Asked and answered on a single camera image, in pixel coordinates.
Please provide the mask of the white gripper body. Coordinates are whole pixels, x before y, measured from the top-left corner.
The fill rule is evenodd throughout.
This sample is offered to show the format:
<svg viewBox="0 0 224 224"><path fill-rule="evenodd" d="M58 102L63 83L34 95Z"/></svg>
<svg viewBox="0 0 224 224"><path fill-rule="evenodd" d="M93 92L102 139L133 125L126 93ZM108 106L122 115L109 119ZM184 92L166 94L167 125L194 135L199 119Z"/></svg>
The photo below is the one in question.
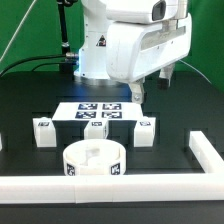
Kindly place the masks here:
<svg viewBox="0 0 224 224"><path fill-rule="evenodd" d="M107 32L107 74L133 83L175 63L188 55L191 31L191 15L150 25L112 23Z"/></svg>

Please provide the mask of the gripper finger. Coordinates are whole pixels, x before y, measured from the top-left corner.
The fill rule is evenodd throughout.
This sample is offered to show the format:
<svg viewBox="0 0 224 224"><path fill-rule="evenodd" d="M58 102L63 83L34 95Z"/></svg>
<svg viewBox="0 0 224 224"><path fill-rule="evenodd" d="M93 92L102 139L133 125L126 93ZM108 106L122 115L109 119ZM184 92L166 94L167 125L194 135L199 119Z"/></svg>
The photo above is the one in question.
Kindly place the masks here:
<svg viewBox="0 0 224 224"><path fill-rule="evenodd" d="M139 79L133 83L129 84L129 88L132 93L132 102L133 103L143 103L145 98L144 91L144 79Z"/></svg>
<svg viewBox="0 0 224 224"><path fill-rule="evenodd" d="M175 64L172 63L168 66L163 67L160 70L158 78L158 88L161 90L167 90L170 87L171 78L174 72Z"/></svg>

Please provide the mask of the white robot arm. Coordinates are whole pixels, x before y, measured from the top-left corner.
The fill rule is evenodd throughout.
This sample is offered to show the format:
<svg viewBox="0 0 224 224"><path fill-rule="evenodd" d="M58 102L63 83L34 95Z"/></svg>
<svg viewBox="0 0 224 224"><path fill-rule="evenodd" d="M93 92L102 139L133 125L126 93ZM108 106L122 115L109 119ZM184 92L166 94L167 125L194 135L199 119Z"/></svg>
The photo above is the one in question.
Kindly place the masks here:
<svg viewBox="0 0 224 224"><path fill-rule="evenodd" d="M75 78L94 85L126 83L144 102L145 77L170 86L175 63L190 50L189 0L81 0L84 44Z"/></svg>

